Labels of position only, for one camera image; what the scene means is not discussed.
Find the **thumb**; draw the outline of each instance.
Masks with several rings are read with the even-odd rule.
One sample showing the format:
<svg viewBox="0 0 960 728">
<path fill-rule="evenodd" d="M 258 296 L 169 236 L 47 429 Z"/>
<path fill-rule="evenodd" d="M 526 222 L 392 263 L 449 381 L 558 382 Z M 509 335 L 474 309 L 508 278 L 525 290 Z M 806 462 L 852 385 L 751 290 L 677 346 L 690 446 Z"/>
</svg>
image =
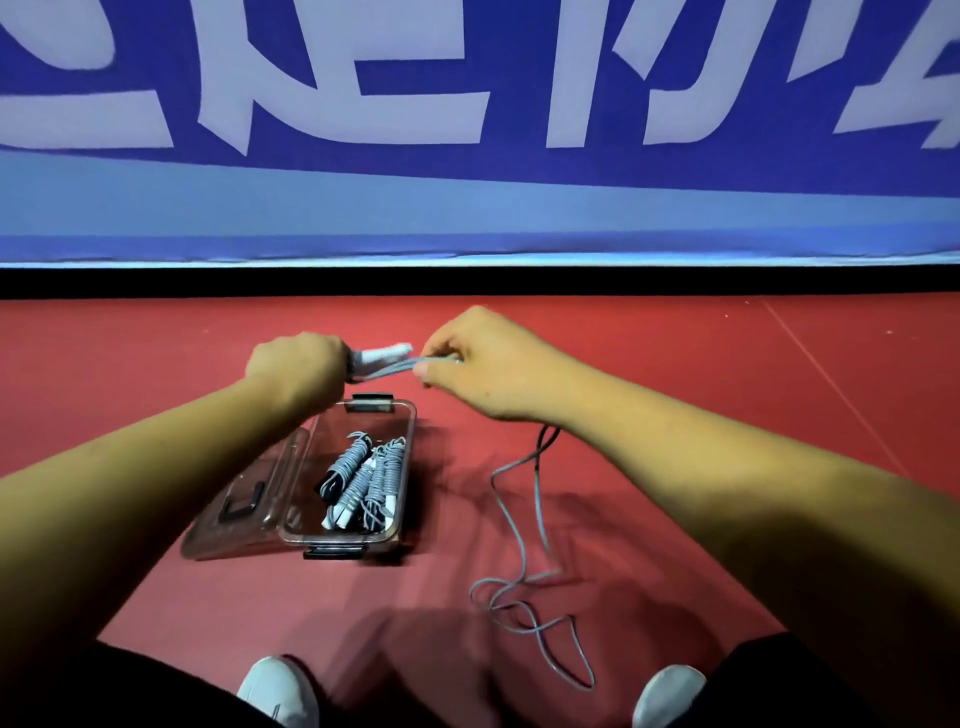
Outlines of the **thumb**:
<svg viewBox="0 0 960 728">
<path fill-rule="evenodd" d="M 458 384 L 463 380 L 464 367 L 458 361 L 421 361 L 414 367 L 414 375 L 430 387 L 440 387 L 456 395 Z"/>
</svg>

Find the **clear plastic container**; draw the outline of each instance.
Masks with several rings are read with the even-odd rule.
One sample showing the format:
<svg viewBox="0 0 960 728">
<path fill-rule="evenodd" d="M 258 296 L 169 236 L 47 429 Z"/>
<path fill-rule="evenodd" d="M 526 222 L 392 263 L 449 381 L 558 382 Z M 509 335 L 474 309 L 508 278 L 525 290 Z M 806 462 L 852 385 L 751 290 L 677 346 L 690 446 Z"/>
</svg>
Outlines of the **clear plastic container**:
<svg viewBox="0 0 960 728">
<path fill-rule="evenodd" d="M 416 422 L 414 404 L 390 394 L 338 402 L 237 475 L 194 520 L 180 553 L 205 560 L 299 549 L 304 558 L 350 559 L 394 550 L 400 546 Z M 315 487 L 356 430 L 376 445 L 406 438 L 394 520 L 382 533 L 323 526 L 326 504 Z"/>
</svg>

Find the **white shoe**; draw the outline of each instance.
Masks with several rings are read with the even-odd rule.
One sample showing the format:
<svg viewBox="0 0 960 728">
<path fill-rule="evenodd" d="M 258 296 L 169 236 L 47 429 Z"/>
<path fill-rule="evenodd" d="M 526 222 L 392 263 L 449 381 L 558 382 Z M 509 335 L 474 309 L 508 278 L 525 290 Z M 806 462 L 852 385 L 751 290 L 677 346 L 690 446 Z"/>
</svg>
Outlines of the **white shoe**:
<svg viewBox="0 0 960 728">
<path fill-rule="evenodd" d="M 633 728 L 665 728 L 686 713 L 707 683 L 704 673 L 687 665 L 665 667 L 647 683 L 634 708 Z"/>
<path fill-rule="evenodd" d="M 284 728 L 319 728 L 320 706 L 310 680 L 293 661 L 265 657 L 244 678 L 237 697 Z"/>
</svg>

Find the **black border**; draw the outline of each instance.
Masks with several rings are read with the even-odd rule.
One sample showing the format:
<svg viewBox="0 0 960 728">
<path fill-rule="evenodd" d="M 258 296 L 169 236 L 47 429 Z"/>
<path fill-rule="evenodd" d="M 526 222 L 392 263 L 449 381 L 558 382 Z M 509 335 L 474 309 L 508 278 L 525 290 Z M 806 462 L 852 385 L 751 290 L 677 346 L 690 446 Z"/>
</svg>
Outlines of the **black border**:
<svg viewBox="0 0 960 728">
<path fill-rule="evenodd" d="M 960 290 L 958 265 L 0 268 L 0 299 L 249 296 L 757 296 Z"/>
</svg>

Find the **right arm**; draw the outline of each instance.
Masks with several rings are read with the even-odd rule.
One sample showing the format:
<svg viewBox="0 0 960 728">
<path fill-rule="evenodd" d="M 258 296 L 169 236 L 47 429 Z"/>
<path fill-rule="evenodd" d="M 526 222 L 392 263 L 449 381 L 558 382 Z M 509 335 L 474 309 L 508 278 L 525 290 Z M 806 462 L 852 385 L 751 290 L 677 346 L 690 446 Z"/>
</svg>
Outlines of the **right arm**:
<svg viewBox="0 0 960 728">
<path fill-rule="evenodd" d="M 882 717 L 960 715 L 960 506 L 915 483 L 609 376 L 474 308 L 418 374 L 602 452 Z"/>
</svg>

